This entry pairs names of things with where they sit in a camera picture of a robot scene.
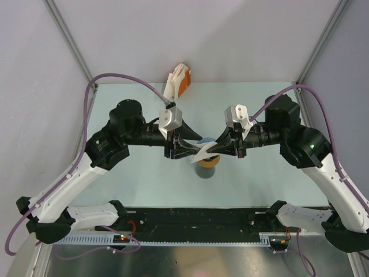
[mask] cylindrical container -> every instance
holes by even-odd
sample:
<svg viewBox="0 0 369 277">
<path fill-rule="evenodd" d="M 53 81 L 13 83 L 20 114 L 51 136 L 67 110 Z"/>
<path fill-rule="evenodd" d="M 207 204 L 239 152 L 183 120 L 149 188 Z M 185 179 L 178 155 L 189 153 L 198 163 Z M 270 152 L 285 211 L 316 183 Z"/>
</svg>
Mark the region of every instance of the cylindrical container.
<svg viewBox="0 0 369 277">
<path fill-rule="evenodd" d="M 205 137 L 198 142 L 201 143 L 208 143 L 211 141 L 215 141 L 215 139 L 211 137 Z M 196 174 L 203 178 L 208 179 L 215 174 L 215 166 L 218 164 L 220 160 L 220 155 L 211 157 L 209 159 L 199 160 L 195 165 L 195 172 Z"/>
</svg>

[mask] white wall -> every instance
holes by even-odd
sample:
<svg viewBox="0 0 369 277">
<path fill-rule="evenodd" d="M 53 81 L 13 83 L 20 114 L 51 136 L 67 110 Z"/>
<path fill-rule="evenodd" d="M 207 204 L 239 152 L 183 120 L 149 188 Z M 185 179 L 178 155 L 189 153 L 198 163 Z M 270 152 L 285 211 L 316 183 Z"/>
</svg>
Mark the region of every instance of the white wall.
<svg viewBox="0 0 369 277">
<path fill-rule="evenodd" d="M 15 201 L 34 196 L 70 163 L 86 82 L 42 1 L 0 8 L 0 246 L 19 219 Z M 22 225 L 12 240 L 26 237 Z M 0 250 L 0 276 L 12 262 Z"/>
<path fill-rule="evenodd" d="M 306 84 L 328 110 L 338 157 L 355 184 L 369 197 L 369 1 L 352 1 Z M 320 108 L 304 94 L 314 126 L 326 133 Z"/>
<path fill-rule="evenodd" d="M 180 62 L 195 82 L 296 81 L 337 2 L 56 0 L 93 75 L 153 83 Z"/>
</svg>

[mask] gray wall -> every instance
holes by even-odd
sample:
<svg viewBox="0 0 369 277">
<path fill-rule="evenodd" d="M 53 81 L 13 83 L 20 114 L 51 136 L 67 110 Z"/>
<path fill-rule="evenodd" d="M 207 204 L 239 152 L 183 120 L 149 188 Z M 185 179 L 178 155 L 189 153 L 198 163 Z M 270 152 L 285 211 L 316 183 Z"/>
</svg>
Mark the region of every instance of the gray wall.
<svg viewBox="0 0 369 277">
<path fill-rule="evenodd" d="M 70 163 L 86 81 L 42 1 L 0 8 L 0 247 L 20 218 L 16 200 L 35 196 Z M 27 231 L 11 243 L 17 251 Z M 13 258 L 0 250 L 0 276 Z"/>
<path fill-rule="evenodd" d="M 369 1 L 354 0 L 305 84 L 321 95 L 338 145 L 338 157 L 369 197 Z M 326 133 L 315 99 L 304 93 L 313 125 Z"/>
</svg>

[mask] metal floor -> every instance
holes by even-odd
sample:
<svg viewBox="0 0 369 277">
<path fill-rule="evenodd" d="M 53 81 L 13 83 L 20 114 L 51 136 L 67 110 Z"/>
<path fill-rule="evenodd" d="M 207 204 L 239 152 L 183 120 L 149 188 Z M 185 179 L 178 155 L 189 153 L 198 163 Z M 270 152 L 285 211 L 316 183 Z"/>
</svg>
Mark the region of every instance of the metal floor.
<svg viewBox="0 0 369 277">
<path fill-rule="evenodd" d="M 301 236 L 303 253 L 317 276 L 352 277 L 347 254 L 324 237 Z M 54 245 L 63 257 L 75 256 L 95 246 Z M 297 250 L 293 237 L 291 249 Z M 268 248 L 212 246 L 143 246 L 131 254 L 101 250 L 77 260 L 64 261 L 51 255 L 48 277 L 241 277 L 308 276 L 301 259 L 293 253 L 273 254 Z"/>
</svg>

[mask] white tabletop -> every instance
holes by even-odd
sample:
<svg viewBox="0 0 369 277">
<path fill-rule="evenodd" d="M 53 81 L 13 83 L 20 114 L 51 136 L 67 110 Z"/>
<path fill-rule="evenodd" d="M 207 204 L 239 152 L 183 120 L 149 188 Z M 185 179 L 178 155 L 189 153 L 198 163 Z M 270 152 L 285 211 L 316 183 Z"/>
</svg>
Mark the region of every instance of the white tabletop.
<svg viewBox="0 0 369 277">
<path fill-rule="evenodd" d="M 228 106 L 243 104 L 253 115 L 268 96 L 290 84 L 192 83 L 176 103 L 191 128 L 216 139 L 225 129 Z M 154 86 L 163 91 L 163 84 Z M 296 101 L 293 92 L 289 96 Z M 147 122 L 164 108 L 142 85 L 102 84 L 89 120 L 89 138 L 106 124 L 109 111 L 125 99 L 142 104 Z M 263 114 L 258 119 L 263 121 Z M 222 155 L 209 179 L 197 176 L 188 158 L 166 159 L 162 147 L 129 146 L 129 151 L 128 158 L 90 184 L 73 204 L 120 200 L 127 207 L 264 207 L 285 200 L 293 205 L 327 205 L 316 184 L 280 156 L 279 145 L 248 149 L 244 159 Z"/>
</svg>

